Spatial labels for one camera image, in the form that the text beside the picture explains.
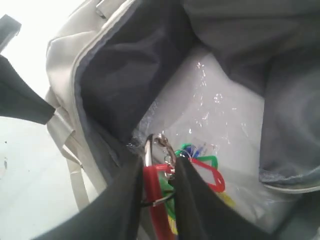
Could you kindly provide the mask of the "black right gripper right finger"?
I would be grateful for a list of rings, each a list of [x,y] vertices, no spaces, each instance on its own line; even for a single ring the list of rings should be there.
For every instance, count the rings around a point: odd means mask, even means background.
[[[273,238],[227,206],[185,157],[176,160],[174,188],[176,225],[180,240]]]

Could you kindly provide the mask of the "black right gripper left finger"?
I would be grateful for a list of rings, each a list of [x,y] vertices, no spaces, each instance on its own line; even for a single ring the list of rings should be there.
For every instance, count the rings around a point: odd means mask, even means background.
[[[130,156],[112,183],[87,207],[39,240],[146,240],[141,227],[141,156]]]

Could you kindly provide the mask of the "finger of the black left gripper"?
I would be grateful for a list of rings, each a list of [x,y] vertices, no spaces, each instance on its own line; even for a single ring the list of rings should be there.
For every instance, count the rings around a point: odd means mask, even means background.
[[[55,108],[35,93],[4,56],[0,57],[0,115],[45,125]]]

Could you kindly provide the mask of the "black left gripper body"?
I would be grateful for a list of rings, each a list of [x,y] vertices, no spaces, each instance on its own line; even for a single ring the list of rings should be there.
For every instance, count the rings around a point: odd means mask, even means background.
[[[9,42],[20,32],[22,24],[5,14],[0,18],[0,49],[4,50]]]

